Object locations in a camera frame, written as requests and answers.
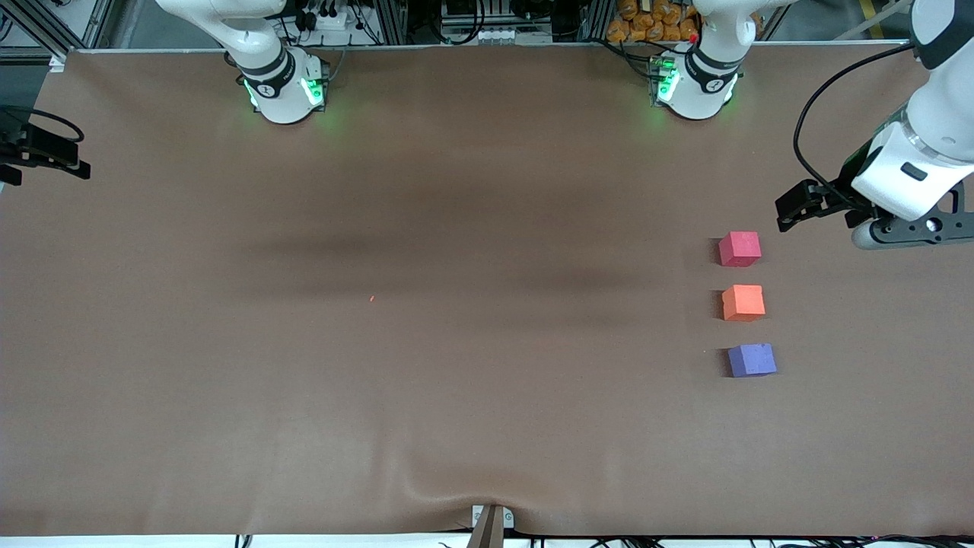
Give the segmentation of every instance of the cable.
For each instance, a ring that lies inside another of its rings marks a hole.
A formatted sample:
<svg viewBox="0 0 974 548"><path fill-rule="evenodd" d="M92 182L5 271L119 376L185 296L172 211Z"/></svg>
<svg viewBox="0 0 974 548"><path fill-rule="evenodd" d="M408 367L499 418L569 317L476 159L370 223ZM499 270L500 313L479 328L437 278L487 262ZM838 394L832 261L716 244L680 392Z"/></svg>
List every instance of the cable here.
<svg viewBox="0 0 974 548"><path fill-rule="evenodd" d="M381 46L382 41L379 40L379 35L372 30L372 25L365 16L365 12L362 10L362 6L358 0L352 0L349 3L349 6L352 8L352 13L356 16L356 21L362 25L362 30L365 32L365 35L368 36L369 40L372 40L376 46Z"/></svg>
<svg viewBox="0 0 974 548"><path fill-rule="evenodd" d="M629 58L630 59L633 59L633 60L644 60L644 61L649 61L650 60L650 58L648 58L646 56L636 56L636 55L633 55L633 54L625 54L622 51L622 48L621 48L621 44L622 43L621 42L619 42L619 47L618 48L616 46L613 46L612 43L610 43L607 40L604 40L602 38L589 38L589 39L585 40L585 42L594 42L596 44L602 44L610 52L612 52L612 53L614 53L614 54L616 54L617 56L620 56L620 57L629 56ZM684 55L687 54L687 52L678 52L678 51L674 50L673 48L670 48L670 47L667 47L667 46L663 46L662 44L659 44L658 42L643 42L643 43L644 44L648 44L650 46L655 46L655 47L660 48L661 50L664 50L664 51L667 51L667 52L673 52L674 54L677 54L677 55L680 55L680 56L684 56Z"/></svg>
<svg viewBox="0 0 974 548"><path fill-rule="evenodd" d="M338 58L338 63L335 64L335 71L328 75L327 82L330 84L338 78L338 71L342 69L342 63L345 62L345 54L349 52L349 46L352 45L352 33L349 33L349 43L345 45L345 49L342 50L342 56Z"/></svg>
<svg viewBox="0 0 974 548"><path fill-rule="evenodd" d="M824 186L830 192L838 196L843 201L844 204L854 209L855 211L868 213L867 208L865 206L853 202L847 196L838 192L836 190L836 187L833 186L831 182L825 180L825 177L823 177L819 172L817 172L811 166L808 160L805 159L805 155L802 154L802 149L799 147L799 137L802 135L802 125L805 123L805 117L808 114L808 110L811 109L811 106L815 103L815 101L819 98L819 96L821 96L825 92L825 90L829 88L829 86L835 84L837 80L839 80L849 72L852 72L853 70L861 66L865 66L875 60L885 59L902 52L910 51L913 48L914 48L913 44L904 44L902 46L897 46L891 50L886 50L884 52L875 54L874 56L869 56L865 59L858 60L853 64L847 66L846 68L840 70L832 78L826 80L824 84L822 84L817 90L815 90L815 93L811 94L811 97L808 98L808 102L805 103L805 108L802 109L802 113L798 117L798 123L795 124L795 135L792 138L792 148L795 149L795 157L798 159L799 164L802 164L802 167L805 168L808 174L815 177L815 180L817 180L822 186Z"/></svg>
<svg viewBox="0 0 974 548"><path fill-rule="evenodd" d="M633 64L633 59L625 52L625 47L622 46L621 42L618 43L618 48L622 51L622 58L625 59L626 64L629 65L629 68L631 68L633 72L639 74L640 76L646 78L647 80L653 79L653 76L650 76L650 73L643 72L642 70L640 70L638 66Z"/></svg>
<svg viewBox="0 0 974 548"><path fill-rule="evenodd" d="M431 5L435 9L436 6L438 5L438 2L436 1L431 2ZM487 22L487 6L484 5L484 0L477 0L477 5L480 7L480 23L477 23L477 11L476 8L474 8L473 27L470 29L470 34L469 36L467 36L467 38L464 38L460 42L454 42L452 39L444 37L443 34L440 33L439 29L436 28L435 22L437 17L435 15L435 12L433 12L433 17L430 19L430 31L432 32L432 35L435 36L436 39L440 41L440 43L449 46L463 46L464 44L471 42L474 38L476 38L480 34L480 31L484 29L484 23Z"/></svg>
<svg viewBox="0 0 974 548"><path fill-rule="evenodd" d="M284 36L287 38L287 45L293 46L294 41L291 40L291 33L287 30L287 23L284 22L284 16L278 16L278 20L281 22L281 29L284 31Z"/></svg>
<svg viewBox="0 0 974 548"><path fill-rule="evenodd" d="M25 121L20 120L20 118L11 114L12 112L23 112L25 114L34 114L36 116L40 116L41 118L54 120L55 122L59 122L60 124L67 126L68 129L70 129L72 132L77 134L76 137L63 137L64 140L67 140L69 142L81 142L85 140L85 132L82 132L81 128L79 128L73 122L67 120L66 118L61 118L60 116L57 116L56 114L52 114L50 112L45 112L43 110L38 110L36 108L28 108L25 106L15 106L12 104L0 104L0 112L3 112L7 116L10 116L11 118L19 122L25 122Z"/></svg>
<svg viewBox="0 0 974 548"><path fill-rule="evenodd" d="M819 544L818 542L816 542L815 539L809 539L808 541L811 542L811 543L813 543L813 544L816 544L818 546L823 546L823 544ZM886 536L873 537L873 538L870 538L869 540L865 540L863 542L859 542L857 540L852 540L849 543L847 543L847 542L845 542L843 540L840 540L840 539L830 539L830 540L828 540L828 545L835 546L836 548L850 548L851 546L869 546L870 544L873 544L873 543L876 543L876 542L912 542L914 544L922 544L922 545L925 545L925 546L932 546L933 548L950 548L950 545L949 544L946 544L944 542L940 542L939 540L933 540L933 539L930 539L930 538L918 538L918 537L915 537L915 536L907 536L907 535L904 535L904 534L888 534ZM800 545L800 544L781 544L781 545L777 546L776 548L802 548L802 545Z"/></svg>

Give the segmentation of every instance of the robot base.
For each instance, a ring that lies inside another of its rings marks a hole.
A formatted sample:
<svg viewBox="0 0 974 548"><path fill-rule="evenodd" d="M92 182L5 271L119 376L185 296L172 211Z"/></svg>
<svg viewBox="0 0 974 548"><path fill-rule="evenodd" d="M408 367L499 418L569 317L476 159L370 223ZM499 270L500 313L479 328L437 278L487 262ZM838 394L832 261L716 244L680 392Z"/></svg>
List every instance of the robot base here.
<svg viewBox="0 0 974 548"><path fill-rule="evenodd" d="M328 93L329 66L321 59L299 48L288 48L294 56L294 76L275 98L265 98L249 86L250 103L275 124L294 124L315 111L323 111Z"/></svg>
<svg viewBox="0 0 974 548"><path fill-rule="evenodd" d="M686 55L684 51L689 44L680 44L680 53L666 52L654 58L651 74L657 74L660 79L651 82L654 104L663 105L674 114L690 120L705 120L720 112L721 107L731 100L736 76L726 85L723 93L707 94L700 89L693 79L688 76Z"/></svg>

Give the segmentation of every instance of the purple cube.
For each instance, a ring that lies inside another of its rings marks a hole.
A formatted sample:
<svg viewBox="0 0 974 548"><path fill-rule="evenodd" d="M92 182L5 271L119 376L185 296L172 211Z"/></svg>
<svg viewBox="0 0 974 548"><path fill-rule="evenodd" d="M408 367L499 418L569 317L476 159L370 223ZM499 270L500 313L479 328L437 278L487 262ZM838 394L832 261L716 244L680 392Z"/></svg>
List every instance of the purple cube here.
<svg viewBox="0 0 974 548"><path fill-rule="evenodd" d="M771 345L767 343L741 344L728 350L728 355L730 372L735 377L764 376L778 371Z"/></svg>

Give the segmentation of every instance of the power strip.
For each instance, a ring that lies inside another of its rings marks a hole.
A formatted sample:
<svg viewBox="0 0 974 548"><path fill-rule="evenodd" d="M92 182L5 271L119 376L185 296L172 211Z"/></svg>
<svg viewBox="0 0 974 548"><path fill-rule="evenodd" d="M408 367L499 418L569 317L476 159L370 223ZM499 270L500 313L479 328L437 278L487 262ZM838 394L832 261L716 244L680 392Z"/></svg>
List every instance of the power strip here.
<svg viewBox="0 0 974 548"><path fill-rule="evenodd" d="M337 11L338 16L334 18L318 15L318 25L315 30L345 30L345 25L349 21L348 7L342 6Z"/></svg>

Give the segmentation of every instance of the robot logo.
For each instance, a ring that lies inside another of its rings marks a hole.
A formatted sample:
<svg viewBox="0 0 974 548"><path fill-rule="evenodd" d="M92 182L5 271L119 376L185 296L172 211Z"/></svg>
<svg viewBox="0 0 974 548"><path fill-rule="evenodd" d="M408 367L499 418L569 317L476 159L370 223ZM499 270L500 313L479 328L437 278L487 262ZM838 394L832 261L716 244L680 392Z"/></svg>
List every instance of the robot logo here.
<svg viewBox="0 0 974 548"><path fill-rule="evenodd" d="M268 86L267 84L257 86L257 93L260 94L261 97L272 98L275 95L275 91L276 90L273 86Z"/></svg>

